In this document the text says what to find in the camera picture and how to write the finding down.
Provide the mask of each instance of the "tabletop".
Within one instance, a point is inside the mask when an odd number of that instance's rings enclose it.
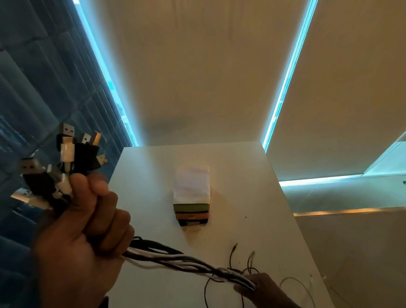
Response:
[[[207,225],[180,227],[172,206],[178,167],[208,166],[212,204]],[[328,291],[259,142],[128,147],[109,183],[117,207],[131,214],[135,234],[160,242],[215,267],[253,267],[279,284],[301,281],[316,307],[333,308]],[[205,307],[207,278],[192,273],[124,262],[109,292],[110,307]],[[298,305],[313,307],[305,288],[289,279],[282,290]],[[241,307],[230,283],[210,281],[209,307]],[[245,307],[253,307],[245,300]]]

